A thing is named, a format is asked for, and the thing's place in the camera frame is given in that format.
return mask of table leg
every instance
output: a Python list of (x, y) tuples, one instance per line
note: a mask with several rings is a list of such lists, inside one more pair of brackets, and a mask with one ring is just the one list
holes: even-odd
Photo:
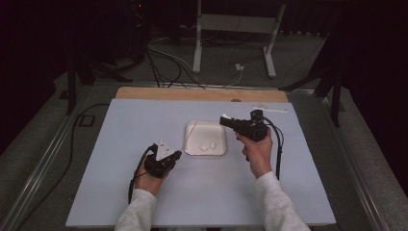
[(269, 45), (264, 46), (265, 63), (267, 65), (269, 78), (276, 77), (276, 71), (275, 71), (275, 67), (273, 66), (273, 60), (272, 60), (270, 53), (272, 51), (273, 44), (275, 43), (276, 36), (278, 35), (278, 32), (279, 32), (279, 26), (282, 20), (283, 12), (285, 11), (285, 7), (286, 5), (284, 4), (280, 5), (278, 15), (276, 16), (275, 22), (273, 24), (273, 30), (272, 30), (272, 34), (270, 35)]

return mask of wire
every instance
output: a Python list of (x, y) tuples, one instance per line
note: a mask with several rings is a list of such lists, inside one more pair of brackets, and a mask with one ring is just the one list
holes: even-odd
[(278, 142), (278, 150), (277, 150), (277, 155), (276, 155), (276, 170), (275, 170), (275, 172), (276, 172), (276, 178), (279, 180), (280, 163), (281, 163), (281, 158), (282, 158), (282, 148), (283, 148), (285, 138), (283, 136), (282, 131), (278, 127), (276, 127), (272, 123), (272, 121), (270, 121), (267, 117), (264, 117), (264, 120), (266, 120), (268, 122), (267, 125), (270, 125), (272, 127), (273, 131), (276, 134), (276, 138), (277, 138), (277, 142)]
[(27, 220), (30, 219), (30, 217), (33, 215), (33, 213), (39, 208), (39, 206), (48, 198), (48, 196), (58, 187), (58, 185), (63, 181), (64, 177), (66, 176), (66, 174), (69, 171), (69, 168), (71, 167), (72, 164), (72, 159), (73, 159), (73, 146), (74, 146), (74, 133), (75, 133), (75, 126), (78, 123), (79, 119), (90, 109), (95, 108), (95, 107), (99, 107), (99, 106), (109, 106), (109, 104), (95, 104), (93, 106), (90, 106), (88, 108), (86, 108), (85, 110), (83, 110), (79, 115), (77, 115), (74, 124), (72, 126), (72, 130), (71, 130), (71, 142), (70, 142), (70, 147), (69, 147), (69, 161), (68, 164), (65, 167), (65, 170), (63, 172), (63, 174), (60, 176), (60, 178), (57, 180), (57, 182), (54, 184), (54, 186), (51, 188), (50, 191), (48, 191), (48, 193), (42, 198), (42, 200), (39, 201), (39, 203), (37, 203), (36, 206), (33, 207), (33, 209), (27, 214), (26, 218), (24, 220), (22, 220), (20, 222), (20, 224), (18, 225), (16, 230), (20, 230), (24, 224), (27, 222)]
[(141, 176), (143, 176), (143, 175), (145, 175), (145, 174), (147, 174), (147, 173), (148, 173), (148, 172), (141, 173), (141, 174), (137, 175), (137, 176), (135, 177), (135, 179), (137, 179), (137, 178), (139, 178), (139, 177), (141, 177)]
[(337, 227), (338, 227), (341, 231), (343, 231), (343, 228), (340, 226), (339, 223), (336, 223), (336, 225), (337, 225)]
[[(202, 40), (207, 41), (208, 43), (211, 43), (212, 45), (202, 44), (202, 46), (203, 47), (230, 46), (230, 45), (237, 46), (237, 45), (242, 45), (244, 43), (250, 42), (260, 36), (260, 34), (256, 34), (256, 33), (250, 33), (250, 35), (251, 36), (247, 39), (241, 39), (241, 38), (231, 37), (228, 35), (228, 33), (219, 33), (219, 34), (215, 34), (211, 36), (210, 38), (203, 38)], [(216, 41), (215, 40), (216, 37), (221, 37), (223, 42)], [(230, 42), (228, 39), (238, 40), (239, 42)]]
[(181, 74), (182, 74), (182, 66), (181, 66), (179, 63), (177, 63), (174, 59), (172, 59), (172, 58), (169, 57), (169, 56), (165, 56), (165, 55), (162, 55), (162, 54), (159, 54), (159, 53), (149, 53), (149, 54), (152, 55), (152, 56), (156, 56), (156, 57), (163, 58), (163, 59), (168, 59), (168, 60), (170, 60), (170, 61), (173, 61), (173, 62), (177, 65), (179, 72), (178, 72), (177, 77), (174, 78), (173, 80), (170, 80), (170, 79), (166, 78), (165, 76), (163, 76), (163, 75), (160, 73), (159, 69), (155, 66), (156, 71), (159, 73), (159, 75), (170, 82), (169, 85), (167, 86), (168, 88), (170, 88), (171, 85), (173, 85), (174, 83), (179, 83), (179, 84), (181, 84), (184, 88), (186, 87), (182, 82), (178, 81), (178, 79), (181, 77)]
[(240, 78), (239, 78), (234, 84), (230, 84), (230, 85), (227, 85), (227, 86), (225, 86), (225, 87), (234, 86), (234, 85), (238, 84), (238, 83), (241, 81), (241, 79), (242, 79), (242, 70), (240, 70)]
[(180, 148), (180, 150), (183, 150), (186, 147), (187, 141), (189, 140), (189, 137), (191, 136), (191, 133), (195, 128), (195, 125), (197, 125), (197, 121), (194, 123), (193, 127), (191, 128), (191, 131), (189, 132), (189, 135), (186, 137), (186, 140), (184, 141), (183, 146)]
[(154, 67), (153, 60), (152, 60), (152, 58), (150, 57), (150, 54), (149, 54), (148, 52), (146, 52), (146, 54), (147, 54), (147, 57), (149, 58), (149, 61), (150, 61), (150, 63), (151, 63), (151, 68), (152, 68), (153, 75), (154, 75), (154, 78), (155, 78), (156, 83), (157, 83), (157, 87), (159, 88), (159, 87), (160, 87), (159, 77), (157, 76), (157, 73), (156, 73), (156, 69), (155, 69), (155, 67)]
[[(173, 56), (173, 55), (170, 55), (170, 54), (167, 54), (167, 53), (165, 53), (165, 52), (159, 51), (159, 50), (155, 49), (153, 46), (151, 46), (150, 44), (147, 44), (147, 46), (151, 49), (150, 51), (152, 51), (152, 52), (156, 52), (156, 53), (159, 53), (159, 54), (162, 54), (162, 55), (168, 56), (168, 57), (170, 57), (170, 58), (174, 58), (174, 59), (177, 59), (177, 60), (181, 61), (183, 64), (185, 64), (186, 66), (188, 66), (189, 69), (190, 69), (190, 71), (192, 72), (192, 67), (191, 67), (186, 61), (184, 61), (183, 59), (181, 59), (181, 58), (179, 58), (179, 57), (176, 57), (176, 56)], [(186, 70), (186, 68), (185, 68), (183, 65), (180, 64), (180, 67), (183, 68), (183, 70), (186, 72), (186, 74), (190, 77), (190, 79), (191, 79), (195, 84), (197, 84), (197, 85), (198, 85), (199, 87), (201, 87), (202, 89), (205, 89), (205, 87), (203, 87), (203, 86), (205, 86), (206, 84), (204, 84), (204, 83), (202, 83), (201, 81), (199, 81), (193, 72), (192, 72), (192, 76), (194, 77), (194, 79), (192, 79), (192, 77), (190, 76), (189, 72)]]

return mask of white plate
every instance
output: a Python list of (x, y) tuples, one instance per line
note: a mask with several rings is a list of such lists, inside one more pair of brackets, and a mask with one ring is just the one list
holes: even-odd
[(220, 156), (227, 151), (225, 129), (218, 122), (191, 121), (186, 126), (186, 153)]

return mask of gray floor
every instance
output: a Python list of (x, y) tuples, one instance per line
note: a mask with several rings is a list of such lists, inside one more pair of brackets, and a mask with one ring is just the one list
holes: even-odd
[[(272, 52), (277, 77), (269, 79), (262, 56), (262, 46), (268, 42), (268, 37), (253, 38), (245, 34), (239, 34), (238, 37), (252, 40), (241, 45), (204, 47), (201, 73), (195, 77), (192, 75), (189, 77), (183, 73), (179, 82), (187, 88), (197, 87), (192, 79), (203, 83), (206, 88), (273, 89), (285, 86), (307, 75), (324, 43), (324, 39), (320, 37), (301, 35), (283, 37), (279, 35)], [(229, 38), (228, 42), (237, 42), (237, 40)], [(203, 44), (210, 45), (206, 40), (203, 40)], [(150, 45), (151, 48), (179, 57), (192, 65), (193, 38), (183, 38), (179, 41), (154, 38)], [(152, 58), (156, 67), (166, 78), (174, 79), (177, 76), (177, 65), (169, 60)], [(235, 70), (235, 64), (243, 64), (242, 75)], [(143, 63), (132, 71), (123, 73), (123, 76), (134, 80), (131, 86), (154, 87), (156, 85), (148, 63)], [(390, 230), (408, 230), (406, 196), (394, 179), (370, 129), (361, 118), (348, 91), (343, 90), (342, 93), (343, 110), (340, 114), (342, 127), (336, 129), (331, 126), (331, 122), (324, 115), (326, 108), (322, 107), (321, 103), (324, 99), (317, 99), (310, 94), (309, 90), (315, 88), (317, 83), (318, 81), (312, 82), (303, 86), (304, 90), (298, 90), (289, 95), (338, 222), (338, 225), (315, 227), (314, 230), (375, 230), (371, 227), (370, 215), (366, 213), (363, 206), (365, 203), (362, 203), (362, 197), (356, 190), (358, 187), (356, 188), (352, 171), (350, 173), (347, 159), (342, 155), (344, 148), (339, 145), (339, 132), (343, 138), (340, 140), (346, 142), (346, 149), (354, 157), (353, 160), (358, 161), (359, 173), (363, 176), (364, 184), (370, 192), (370, 199), (381, 214), (384, 223)], [(2, 185), (0, 188), (0, 219), (3, 219), (11, 209), (27, 178), (41, 156), (47, 151), (49, 143), (66, 119), (64, 113), (67, 103), (58, 98), (61, 90), (64, 90), (66, 86), (65, 75), (56, 80), (56, 86), (57, 93), (48, 100), (0, 158)], [(78, 110), (82, 111), (97, 103), (109, 103), (121, 86), (124, 84), (98, 73), (98, 80), (94, 86), (79, 85), (80, 92), (87, 92), (87, 90), (90, 92), (84, 93), (85, 100), (79, 105)], [(67, 228), (64, 224), (107, 110), (106, 106), (91, 109), (88, 114), (96, 116), (95, 124), (92, 127), (75, 129), (73, 161), (69, 172), (61, 184), (30, 216), (21, 230), (74, 229)], [(61, 148), (38, 187), (28, 211), (43, 198), (63, 173), (69, 159), (69, 133), (63, 139)], [(96, 228), (94, 230), (112, 229)]]

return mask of metal rod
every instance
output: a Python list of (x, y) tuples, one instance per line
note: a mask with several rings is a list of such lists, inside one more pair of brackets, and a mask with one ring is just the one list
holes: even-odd
[(12, 208), (7, 213), (5, 219), (1, 223), (1, 231), (12, 231), (18, 227), (18, 224), (23, 220), (24, 214), (27, 211), (31, 201), (33, 200), (41, 182), (47, 173), (48, 169), (51, 167), (55, 157), (60, 150), (64, 142), (64, 138), (75, 121), (75, 117), (78, 115), (79, 107), (82, 102), (88, 97), (90, 93), (90, 86), (84, 86), (79, 96), (77, 106), (72, 110), (71, 115), (67, 115), (59, 127), (54, 139), (50, 142), (47, 150), (41, 157), (36, 168), (33, 170), (29, 178), (27, 179), (22, 191), (15, 200)]
[(275, 17), (275, 23), (273, 25), (273, 31), (272, 31), (272, 34), (270, 36), (269, 45), (268, 45), (268, 48), (265, 51), (265, 54), (270, 54), (270, 52), (272, 51), (273, 44), (275, 43), (276, 37), (277, 37), (278, 32), (279, 32), (280, 23), (282, 21), (282, 16), (283, 16), (283, 12), (285, 11), (285, 8), (286, 8), (285, 4), (282, 4), (279, 7), (279, 12), (278, 12), (278, 15)]
[(350, 178), (354, 184), (356, 192), (358, 193), (360, 200), (364, 209), (366, 210), (366, 214), (369, 218), (371, 226), (374, 230), (378, 231), (388, 231), (390, 230), (385, 222), (384, 218), (379, 214), (377, 207), (375, 206), (374, 201), (370, 195), (369, 189), (367, 188), (366, 182), (364, 177), (353, 157), (351, 154), (351, 150), (349, 149), (347, 142), (344, 138), (344, 135), (339, 127), (334, 126), (331, 115), (329, 113), (330, 105), (327, 101), (327, 98), (318, 98), (319, 104), (322, 108), (324, 117), (329, 122), (330, 128), (339, 144), (340, 154), (343, 157), (345, 162), (345, 167), (350, 174)]

